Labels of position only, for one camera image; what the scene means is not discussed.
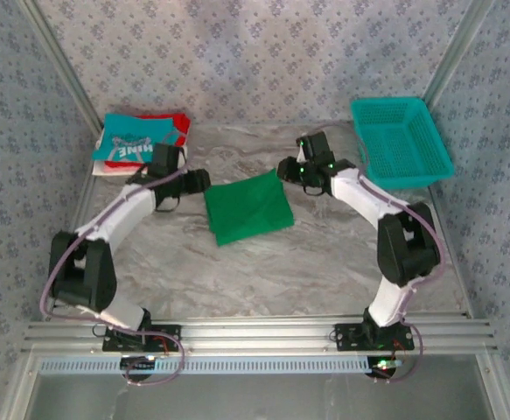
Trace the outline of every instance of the folded green towel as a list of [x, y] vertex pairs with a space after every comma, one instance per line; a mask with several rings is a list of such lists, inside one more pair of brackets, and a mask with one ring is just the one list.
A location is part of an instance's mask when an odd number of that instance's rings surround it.
[[204, 193], [210, 230], [219, 246], [293, 225], [276, 170]]

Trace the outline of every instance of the white robotic arm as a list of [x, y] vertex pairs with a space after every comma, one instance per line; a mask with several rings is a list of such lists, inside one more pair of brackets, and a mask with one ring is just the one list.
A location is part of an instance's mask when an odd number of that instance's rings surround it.
[[155, 212], [164, 200], [176, 199], [178, 203], [181, 195], [202, 193], [210, 186], [205, 170], [182, 171], [174, 180], [156, 182], [184, 164], [185, 148], [156, 145], [147, 174], [138, 171], [129, 178], [120, 194], [74, 233], [55, 235], [51, 270], [75, 238], [92, 230], [57, 275], [51, 289], [53, 297], [127, 330], [146, 327], [143, 323], [150, 319], [149, 313], [131, 303], [117, 287], [112, 255], [134, 227]]
[[393, 197], [362, 177], [355, 165], [346, 160], [336, 161], [322, 132], [302, 137], [297, 144], [297, 158], [284, 159], [278, 166], [278, 176], [301, 185], [306, 192], [307, 188], [319, 188], [321, 194], [328, 193], [345, 202], [378, 230], [377, 261], [383, 275], [364, 317], [370, 318], [368, 321], [375, 329], [398, 323], [404, 316], [411, 289], [439, 263], [431, 236], [400, 207], [411, 207], [433, 225], [429, 208], [423, 203], [411, 206]]
[[[370, 194], [358, 179], [360, 171], [354, 168], [344, 169], [331, 178], [332, 197], [337, 200], [344, 201], [348, 206], [361, 214], [372, 226], [377, 229], [379, 221], [386, 214], [398, 214], [400, 209], [395, 206], [375, 198]], [[397, 199], [392, 195], [382, 191], [378, 186], [370, 181], [367, 184], [375, 191], [381, 193], [384, 197], [399, 204], [408, 206], [409, 203], [401, 199]], [[403, 314], [401, 306], [406, 296], [410, 293], [413, 284], [422, 281], [422, 277], [418, 276], [409, 281], [404, 286], [389, 282], [385, 276], [381, 277], [379, 289], [375, 295], [374, 301], [369, 305], [369, 314], [379, 327], [391, 326], [395, 322], [400, 321]]]

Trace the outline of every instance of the enclosure wall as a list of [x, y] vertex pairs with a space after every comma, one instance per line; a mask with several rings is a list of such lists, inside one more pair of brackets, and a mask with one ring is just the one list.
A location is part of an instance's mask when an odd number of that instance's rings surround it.
[[510, 374], [510, 0], [497, 0], [435, 108], [457, 168], [437, 198], [477, 316]]
[[37, 0], [97, 113], [351, 119], [424, 94], [469, 0]]
[[93, 141], [16, 3], [1, 0], [0, 398], [24, 321], [38, 318], [50, 239], [74, 212]]

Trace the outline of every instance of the plastic basket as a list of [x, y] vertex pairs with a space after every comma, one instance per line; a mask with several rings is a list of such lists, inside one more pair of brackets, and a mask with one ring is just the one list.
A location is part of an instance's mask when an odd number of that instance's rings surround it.
[[[352, 102], [356, 133], [367, 147], [367, 177], [385, 189], [419, 188], [455, 169], [418, 98], [369, 98]], [[360, 150], [365, 160], [365, 152]]]

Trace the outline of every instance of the gray marble table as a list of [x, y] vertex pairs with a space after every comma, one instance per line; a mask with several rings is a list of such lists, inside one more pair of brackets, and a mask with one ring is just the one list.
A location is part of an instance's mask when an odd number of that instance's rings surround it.
[[[214, 185], [253, 177], [295, 156], [295, 139], [307, 129], [197, 126], [189, 137], [191, 166], [206, 168]], [[353, 131], [326, 132], [337, 158], [360, 161]], [[89, 216], [122, 183], [98, 178]], [[220, 248], [208, 229], [202, 195], [183, 198], [173, 213], [147, 217], [115, 254], [119, 287], [156, 318], [362, 313], [381, 278], [376, 232], [344, 203], [307, 197], [295, 185], [285, 191], [295, 226]], [[426, 189], [395, 195], [430, 201]], [[415, 312], [464, 309], [451, 262], [410, 305]]]

